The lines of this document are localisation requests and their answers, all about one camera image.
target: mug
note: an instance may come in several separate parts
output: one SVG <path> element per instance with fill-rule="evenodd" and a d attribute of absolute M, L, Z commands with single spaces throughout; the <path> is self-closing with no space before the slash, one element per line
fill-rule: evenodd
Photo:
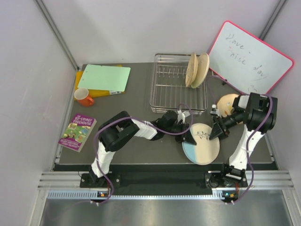
<path fill-rule="evenodd" d="M 90 107 L 94 104 L 94 100 L 89 95 L 89 90 L 86 88 L 79 88 L 74 92 L 74 98 L 84 107 Z"/>

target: whiteboard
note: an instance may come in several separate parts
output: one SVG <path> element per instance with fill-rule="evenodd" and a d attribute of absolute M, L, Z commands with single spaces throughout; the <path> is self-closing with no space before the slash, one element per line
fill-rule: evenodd
<path fill-rule="evenodd" d="M 242 93 L 268 93 L 293 60 L 226 21 L 209 52 L 210 68 Z"/>

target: yellow cutting board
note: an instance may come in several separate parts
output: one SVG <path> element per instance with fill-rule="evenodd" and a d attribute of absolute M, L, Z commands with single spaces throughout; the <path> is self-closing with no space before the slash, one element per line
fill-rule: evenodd
<path fill-rule="evenodd" d="M 79 85 L 79 81 L 81 79 L 81 76 L 83 75 L 82 72 L 76 72 L 76 77 L 75 77 L 75 90 L 77 90 L 77 86 Z M 96 90 L 96 89 L 89 89 L 89 94 L 92 98 L 94 97 L 104 97 L 104 96 L 109 96 L 113 94 L 119 94 L 119 93 L 124 93 L 124 92 L 116 92 L 116 91 L 108 91 L 108 90 Z"/>

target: wooden plate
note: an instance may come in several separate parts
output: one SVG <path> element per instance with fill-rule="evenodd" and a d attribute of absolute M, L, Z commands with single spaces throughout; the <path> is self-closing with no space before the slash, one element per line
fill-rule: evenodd
<path fill-rule="evenodd" d="M 188 67 L 185 77 L 185 85 L 189 87 L 192 82 L 195 80 L 198 71 L 198 58 L 196 53 L 193 53 L 188 62 Z"/>
<path fill-rule="evenodd" d="M 205 80 L 209 70 L 209 55 L 203 53 L 198 57 L 198 70 L 195 80 L 192 82 L 191 87 L 196 88 Z"/>
<path fill-rule="evenodd" d="M 209 140 L 212 128 L 203 123 L 193 124 L 190 131 L 197 142 L 191 145 L 182 142 L 182 147 L 187 158 L 198 165 L 208 165 L 212 163 L 220 152 L 220 140 L 215 138 Z"/>
<path fill-rule="evenodd" d="M 216 106 L 220 112 L 221 117 L 227 117 L 228 115 L 232 114 L 232 111 L 234 110 L 234 108 L 232 107 L 233 101 L 237 97 L 238 94 L 228 94 L 219 99 Z"/>

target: wire rack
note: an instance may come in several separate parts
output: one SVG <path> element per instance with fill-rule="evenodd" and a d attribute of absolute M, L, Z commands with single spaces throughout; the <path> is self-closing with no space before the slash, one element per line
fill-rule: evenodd
<path fill-rule="evenodd" d="M 156 54 L 150 92 L 153 112 L 176 110 L 180 103 L 191 107 L 193 114 L 207 108 L 206 80 L 196 89 L 185 86 L 185 75 L 190 55 Z"/>

